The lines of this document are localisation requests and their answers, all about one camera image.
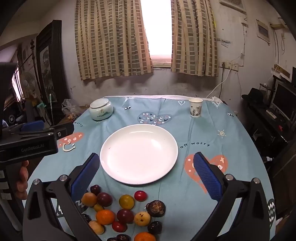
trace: monitor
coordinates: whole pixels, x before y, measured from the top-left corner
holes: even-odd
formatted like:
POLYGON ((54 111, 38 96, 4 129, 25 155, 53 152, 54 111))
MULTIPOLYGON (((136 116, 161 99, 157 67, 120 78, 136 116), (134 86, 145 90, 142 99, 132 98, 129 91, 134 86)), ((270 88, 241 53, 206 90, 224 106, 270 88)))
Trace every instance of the monitor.
POLYGON ((295 115, 294 110, 296 109, 296 93, 291 88, 282 82, 277 82, 276 92, 271 102, 288 120, 295 115))
POLYGON ((296 87, 296 68, 293 67, 293 72, 292 72, 292 85, 296 87))

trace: human hand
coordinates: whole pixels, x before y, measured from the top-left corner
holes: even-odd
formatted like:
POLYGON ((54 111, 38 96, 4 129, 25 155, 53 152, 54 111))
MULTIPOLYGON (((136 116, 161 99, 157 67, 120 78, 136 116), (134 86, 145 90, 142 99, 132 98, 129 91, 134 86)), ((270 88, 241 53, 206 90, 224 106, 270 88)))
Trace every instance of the human hand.
POLYGON ((17 198, 21 200, 26 200, 28 197, 27 194, 27 188, 28 188, 28 177, 29 173, 27 170, 27 166, 29 165, 29 161, 23 161, 22 162, 22 167, 20 169, 20 180, 17 181, 17 191, 16 191, 16 196, 17 198))

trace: white ceramic jar with lid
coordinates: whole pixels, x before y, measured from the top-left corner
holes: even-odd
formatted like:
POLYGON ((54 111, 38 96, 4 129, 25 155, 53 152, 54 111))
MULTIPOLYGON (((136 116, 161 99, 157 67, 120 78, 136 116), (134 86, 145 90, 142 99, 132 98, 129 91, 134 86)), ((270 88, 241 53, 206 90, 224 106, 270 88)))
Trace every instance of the white ceramic jar with lid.
POLYGON ((112 115, 113 105, 106 98, 97 99, 91 103, 89 113, 93 120, 101 121, 112 115))

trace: jar lid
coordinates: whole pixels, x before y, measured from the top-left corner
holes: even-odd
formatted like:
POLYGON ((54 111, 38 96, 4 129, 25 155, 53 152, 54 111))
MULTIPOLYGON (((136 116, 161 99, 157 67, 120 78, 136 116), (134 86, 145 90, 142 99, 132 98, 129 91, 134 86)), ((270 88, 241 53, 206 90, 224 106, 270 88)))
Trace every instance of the jar lid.
POLYGON ((92 109, 100 108, 108 104, 109 100, 105 98, 97 99, 91 103, 90 107, 92 109))

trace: screw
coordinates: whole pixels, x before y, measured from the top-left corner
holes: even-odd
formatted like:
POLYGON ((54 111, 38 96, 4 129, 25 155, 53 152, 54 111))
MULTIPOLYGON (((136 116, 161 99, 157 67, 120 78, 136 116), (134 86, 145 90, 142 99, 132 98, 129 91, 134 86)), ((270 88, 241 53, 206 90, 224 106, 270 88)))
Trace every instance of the screw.
POLYGON ((37 179, 35 179, 35 180, 33 181, 33 184, 34 184, 34 185, 37 185, 39 182, 40 182, 40 179, 37 178, 37 179))
POLYGON ((226 179, 228 181, 232 181, 233 180, 233 176, 231 174, 226 174, 225 177, 226 177, 226 179))
POLYGON ((254 178, 253 179, 254 183, 259 184, 260 183, 260 179, 259 178, 254 178))
POLYGON ((62 181, 62 182, 64 182, 65 180, 67 180, 67 175, 61 175, 60 177, 59 177, 59 180, 60 181, 62 181))

